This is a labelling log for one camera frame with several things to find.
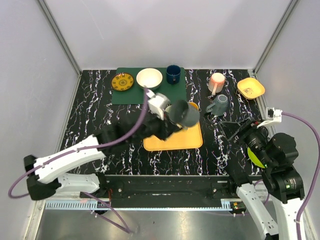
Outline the grey mug white inside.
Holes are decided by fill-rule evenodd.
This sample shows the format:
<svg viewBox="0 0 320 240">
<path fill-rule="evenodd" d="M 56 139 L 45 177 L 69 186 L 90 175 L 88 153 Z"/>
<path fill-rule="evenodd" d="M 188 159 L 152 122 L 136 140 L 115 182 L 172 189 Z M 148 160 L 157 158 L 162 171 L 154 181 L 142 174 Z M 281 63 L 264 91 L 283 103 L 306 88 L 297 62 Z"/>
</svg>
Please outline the grey mug white inside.
<svg viewBox="0 0 320 240">
<path fill-rule="evenodd" d="M 229 105 L 229 99 L 224 94 L 219 94 L 213 103 L 208 105 L 205 109 L 206 113 L 213 114 L 215 117 L 222 116 Z"/>
</svg>

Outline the dark teal mug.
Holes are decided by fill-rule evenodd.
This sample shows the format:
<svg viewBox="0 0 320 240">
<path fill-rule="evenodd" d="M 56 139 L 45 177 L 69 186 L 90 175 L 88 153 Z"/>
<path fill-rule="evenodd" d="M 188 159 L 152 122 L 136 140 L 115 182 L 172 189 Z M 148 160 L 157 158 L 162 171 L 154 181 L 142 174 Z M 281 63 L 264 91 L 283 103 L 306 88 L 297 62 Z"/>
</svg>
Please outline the dark teal mug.
<svg viewBox="0 0 320 240">
<path fill-rule="evenodd" d="M 200 120 L 200 112 L 189 102 L 177 100 L 169 109 L 168 117 L 171 122 L 183 128 L 190 128 Z"/>
</svg>

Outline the pink mug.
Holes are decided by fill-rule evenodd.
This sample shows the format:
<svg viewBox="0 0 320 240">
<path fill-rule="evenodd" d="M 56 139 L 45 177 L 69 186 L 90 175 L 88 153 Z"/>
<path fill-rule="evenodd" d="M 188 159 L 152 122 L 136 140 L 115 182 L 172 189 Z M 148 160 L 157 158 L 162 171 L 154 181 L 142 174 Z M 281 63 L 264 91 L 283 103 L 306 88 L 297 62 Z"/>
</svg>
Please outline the pink mug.
<svg viewBox="0 0 320 240">
<path fill-rule="evenodd" d="M 211 75 L 208 90 L 211 92 L 212 96 L 215 96 L 217 93 L 220 93 L 224 87 L 226 77 L 219 72 L 215 72 Z"/>
</svg>

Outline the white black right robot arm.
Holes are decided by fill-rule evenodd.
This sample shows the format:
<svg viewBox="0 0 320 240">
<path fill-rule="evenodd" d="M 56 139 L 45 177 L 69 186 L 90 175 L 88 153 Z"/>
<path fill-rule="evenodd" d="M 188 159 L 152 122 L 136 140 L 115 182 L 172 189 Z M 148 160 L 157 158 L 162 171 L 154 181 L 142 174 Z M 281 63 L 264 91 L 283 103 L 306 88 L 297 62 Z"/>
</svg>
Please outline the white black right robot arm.
<svg viewBox="0 0 320 240">
<path fill-rule="evenodd" d="M 249 118 L 241 122 L 222 121 L 220 126 L 226 139 L 244 144 L 250 160 L 262 169 L 262 182 L 274 204 L 276 219 L 258 199 L 249 175 L 234 161 L 226 167 L 231 181 L 227 192 L 244 203 L 262 240 L 304 240 L 304 221 L 297 218 L 305 198 L 304 183 L 293 166 L 299 155 L 297 144 L 286 133 L 269 137 L 268 123 Z"/>
</svg>

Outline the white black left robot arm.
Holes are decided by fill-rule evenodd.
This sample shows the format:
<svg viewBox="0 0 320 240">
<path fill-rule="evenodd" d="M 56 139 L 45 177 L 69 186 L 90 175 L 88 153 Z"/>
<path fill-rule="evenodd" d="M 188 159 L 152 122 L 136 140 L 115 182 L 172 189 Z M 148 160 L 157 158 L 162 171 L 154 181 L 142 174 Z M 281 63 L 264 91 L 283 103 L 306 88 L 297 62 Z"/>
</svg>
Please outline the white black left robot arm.
<svg viewBox="0 0 320 240">
<path fill-rule="evenodd" d="M 183 129 L 183 125 L 147 113 L 136 122 L 118 121 L 104 126 L 96 133 L 77 144 L 46 157 L 27 155 L 23 159 L 27 174 L 26 184 L 30 198 L 34 201 L 45 200 L 57 193 L 87 192 L 97 198 L 108 193 L 104 178 L 98 174 L 67 175 L 67 172 L 95 160 L 103 159 L 122 150 L 123 146 L 142 141 L 152 136 L 167 140 Z"/>
</svg>

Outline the light green mug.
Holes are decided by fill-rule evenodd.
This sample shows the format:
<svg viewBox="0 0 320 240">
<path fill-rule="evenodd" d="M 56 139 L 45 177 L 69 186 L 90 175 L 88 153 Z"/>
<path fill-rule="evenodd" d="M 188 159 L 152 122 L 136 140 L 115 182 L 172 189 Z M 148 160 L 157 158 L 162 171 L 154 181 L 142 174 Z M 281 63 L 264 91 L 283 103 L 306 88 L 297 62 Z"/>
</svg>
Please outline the light green mug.
<svg viewBox="0 0 320 240">
<path fill-rule="evenodd" d="M 169 105 L 168 107 L 166 107 L 165 116 L 169 119 L 172 117 L 172 105 Z"/>
</svg>

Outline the navy blue mug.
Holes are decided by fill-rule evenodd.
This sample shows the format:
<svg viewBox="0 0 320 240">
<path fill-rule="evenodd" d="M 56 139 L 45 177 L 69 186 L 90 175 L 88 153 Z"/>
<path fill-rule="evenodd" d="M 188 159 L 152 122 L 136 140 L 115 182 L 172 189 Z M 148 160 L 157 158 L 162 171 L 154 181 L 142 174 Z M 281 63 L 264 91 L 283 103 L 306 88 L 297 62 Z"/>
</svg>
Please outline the navy blue mug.
<svg viewBox="0 0 320 240">
<path fill-rule="evenodd" d="M 169 65 L 166 68 L 166 81 L 168 84 L 175 85 L 180 82 L 181 68 L 178 65 Z"/>
</svg>

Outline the lime green plate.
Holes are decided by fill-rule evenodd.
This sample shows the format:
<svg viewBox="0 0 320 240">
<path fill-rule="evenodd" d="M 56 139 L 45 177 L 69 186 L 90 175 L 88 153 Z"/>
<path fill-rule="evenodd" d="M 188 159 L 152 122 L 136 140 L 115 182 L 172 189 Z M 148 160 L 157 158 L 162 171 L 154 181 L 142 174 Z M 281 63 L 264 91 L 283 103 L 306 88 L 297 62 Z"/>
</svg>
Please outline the lime green plate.
<svg viewBox="0 0 320 240">
<path fill-rule="evenodd" d="M 247 148 L 247 154 L 251 162 L 259 168 L 265 169 L 266 167 L 263 163 L 258 159 L 258 157 L 251 151 L 251 149 Z"/>
</svg>

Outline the dark green placemat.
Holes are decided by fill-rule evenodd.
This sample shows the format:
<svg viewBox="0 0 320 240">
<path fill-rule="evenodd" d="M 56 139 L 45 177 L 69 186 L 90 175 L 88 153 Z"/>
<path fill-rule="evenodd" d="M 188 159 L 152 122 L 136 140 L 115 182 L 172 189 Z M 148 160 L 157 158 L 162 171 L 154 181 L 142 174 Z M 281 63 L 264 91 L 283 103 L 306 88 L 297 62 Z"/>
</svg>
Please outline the dark green placemat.
<svg viewBox="0 0 320 240">
<path fill-rule="evenodd" d="M 133 76 L 134 84 L 126 91 L 112 91 L 113 105 L 137 105 L 143 104 L 144 93 L 143 89 L 137 84 L 136 76 L 139 71 L 143 68 L 141 67 L 118 67 L 116 69 L 116 74 L 127 73 Z M 185 69 L 180 68 L 180 80 L 177 84 L 169 84 L 166 80 L 166 67 L 156 67 L 162 74 L 163 80 L 159 88 L 154 90 L 155 93 L 161 93 L 165 95 L 171 103 L 177 100 L 187 100 L 187 87 L 185 79 Z"/>
</svg>

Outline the yellow serving tray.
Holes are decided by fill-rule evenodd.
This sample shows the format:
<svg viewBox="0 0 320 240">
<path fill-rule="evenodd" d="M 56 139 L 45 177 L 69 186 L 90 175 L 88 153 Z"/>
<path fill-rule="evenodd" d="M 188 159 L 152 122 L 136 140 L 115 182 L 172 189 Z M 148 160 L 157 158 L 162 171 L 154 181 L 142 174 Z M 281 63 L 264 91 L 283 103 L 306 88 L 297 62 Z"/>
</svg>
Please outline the yellow serving tray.
<svg viewBox="0 0 320 240">
<path fill-rule="evenodd" d="M 195 103 L 188 103 L 190 103 L 199 111 L 198 106 Z M 147 137 L 143 140 L 143 147 L 149 152 L 196 149 L 201 147 L 202 144 L 203 138 L 200 127 L 200 119 L 199 122 L 193 127 L 182 127 L 182 130 L 173 133 L 166 140 L 160 140 L 156 136 Z"/>
</svg>

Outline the yellow square dish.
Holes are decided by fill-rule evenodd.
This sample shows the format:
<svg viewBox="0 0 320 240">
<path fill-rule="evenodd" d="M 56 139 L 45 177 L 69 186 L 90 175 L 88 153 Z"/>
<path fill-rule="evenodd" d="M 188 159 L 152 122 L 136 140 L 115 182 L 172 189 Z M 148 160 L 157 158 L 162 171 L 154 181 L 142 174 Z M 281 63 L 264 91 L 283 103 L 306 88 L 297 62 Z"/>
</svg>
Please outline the yellow square dish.
<svg viewBox="0 0 320 240">
<path fill-rule="evenodd" d="M 237 89 L 247 100 L 253 100 L 265 93 L 265 87 L 255 78 L 247 77 L 237 83 Z"/>
</svg>

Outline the white bowl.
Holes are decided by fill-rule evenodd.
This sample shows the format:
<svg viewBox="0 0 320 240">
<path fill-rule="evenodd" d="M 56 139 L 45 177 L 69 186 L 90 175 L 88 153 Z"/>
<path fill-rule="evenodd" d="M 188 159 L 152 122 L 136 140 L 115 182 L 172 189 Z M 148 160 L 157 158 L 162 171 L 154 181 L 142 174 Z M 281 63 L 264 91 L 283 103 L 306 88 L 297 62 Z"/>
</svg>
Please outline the white bowl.
<svg viewBox="0 0 320 240">
<path fill-rule="evenodd" d="M 136 75 L 136 82 L 140 87 L 156 90 L 163 81 L 162 73 L 155 68 L 144 68 Z"/>
</svg>

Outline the yellow patterned plate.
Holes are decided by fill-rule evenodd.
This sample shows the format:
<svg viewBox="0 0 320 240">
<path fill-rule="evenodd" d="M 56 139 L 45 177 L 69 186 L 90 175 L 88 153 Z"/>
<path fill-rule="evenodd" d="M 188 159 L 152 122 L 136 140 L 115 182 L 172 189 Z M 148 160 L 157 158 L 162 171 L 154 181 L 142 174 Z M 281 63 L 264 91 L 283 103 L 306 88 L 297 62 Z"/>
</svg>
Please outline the yellow patterned plate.
<svg viewBox="0 0 320 240">
<path fill-rule="evenodd" d="M 111 87 L 118 92 L 129 90 L 134 85 L 134 77 L 126 72 L 117 73 L 111 80 Z"/>
</svg>

